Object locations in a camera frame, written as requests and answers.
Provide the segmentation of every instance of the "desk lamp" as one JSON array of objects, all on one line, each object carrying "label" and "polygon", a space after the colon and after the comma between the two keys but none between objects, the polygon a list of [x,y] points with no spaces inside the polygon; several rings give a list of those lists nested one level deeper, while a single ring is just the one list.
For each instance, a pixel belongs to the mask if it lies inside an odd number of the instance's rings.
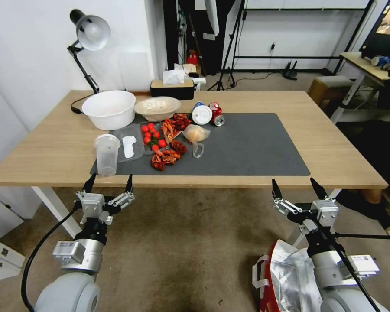
[{"label": "desk lamp", "polygon": [[100,91],[100,87],[95,80],[85,71],[77,54],[83,49],[97,51],[102,49],[110,39],[110,26],[101,17],[95,15],[85,15],[81,10],[74,9],[69,14],[69,18],[76,26],[77,40],[68,47],[69,53],[74,58],[79,69],[84,74],[85,80],[91,86],[94,93]]}]

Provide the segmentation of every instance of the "tissue box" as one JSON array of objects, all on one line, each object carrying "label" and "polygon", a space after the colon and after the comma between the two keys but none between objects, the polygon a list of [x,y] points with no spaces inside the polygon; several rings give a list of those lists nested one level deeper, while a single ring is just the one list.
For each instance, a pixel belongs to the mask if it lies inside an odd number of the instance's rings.
[{"label": "tissue box", "polygon": [[186,79],[183,84],[163,84],[162,80],[153,80],[150,85],[152,97],[168,96],[178,100],[192,100],[194,90],[192,79]]}]

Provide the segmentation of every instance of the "lamp arm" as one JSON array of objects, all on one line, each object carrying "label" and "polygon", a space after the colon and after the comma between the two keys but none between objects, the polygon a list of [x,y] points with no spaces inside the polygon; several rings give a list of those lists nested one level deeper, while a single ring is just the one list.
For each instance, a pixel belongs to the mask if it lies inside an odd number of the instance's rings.
[{"label": "lamp arm", "polygon": [[88,84],[91,86],[92,90],[94,91],[95,94],[99,93],[100,92],[100,86],[95,82],[95,80],[91,77],[91,75],[89,75],[84,67],[82,67],[82,64],[81,62],[79,61],[78,57],[77,57],[77,53],[78,52],[81,52],[84,48],[83,47],[77,47],[76,45],[79,43],[79,41],[75,41],[72,45],[70,45],[67,49],[69,51],[69,54],[72,55],[72,57],[74,58],[75,62],[77,63],[79,69],[81,70],[81,72],[84,74],[84,78],[85,80],[88,82]]}]

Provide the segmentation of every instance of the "paper cup lid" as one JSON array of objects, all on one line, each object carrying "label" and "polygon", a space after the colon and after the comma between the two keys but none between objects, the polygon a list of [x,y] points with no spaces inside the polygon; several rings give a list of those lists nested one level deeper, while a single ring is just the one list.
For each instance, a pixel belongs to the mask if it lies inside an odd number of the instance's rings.
[{"label": "paper cup lid", "polygon": [[204,125],[211,121],[212,111],[208,106],[201,105],[192,111],[192,120],[198,125]]},{"label": "paper cup lid", "polygon": [[117,148],[119,148],[120,145],[121,145],[120,140],[119,140],[118,138],[116,138],[114,135],[112,135],[112,134],[102,134],[102,135],[98,136],[98,137],[95,139],[95,141],[94,141],[94,147],[97,148],[97,145],[98,145],[101,141],[103,141],[104,139],[105,139],[105,140],[111,141],[112,144],[113,144],[115,147],[117,147]]}]

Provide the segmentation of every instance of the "plastic bag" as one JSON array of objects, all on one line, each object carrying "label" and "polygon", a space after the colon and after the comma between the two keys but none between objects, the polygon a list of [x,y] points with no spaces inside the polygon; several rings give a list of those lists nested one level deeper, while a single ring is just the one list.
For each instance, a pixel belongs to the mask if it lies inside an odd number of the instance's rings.
[{"label": "plastic bag", "polygon": [[210,130],[206,130],[201,126],[193,124],[187,126],[183,131],[183,135],[185,136],[185,138],[192,143],[192,155],[195,158],[199,158],[202,156],[204,152],[204,145],[199,142],[208,138],[210,133]]}]

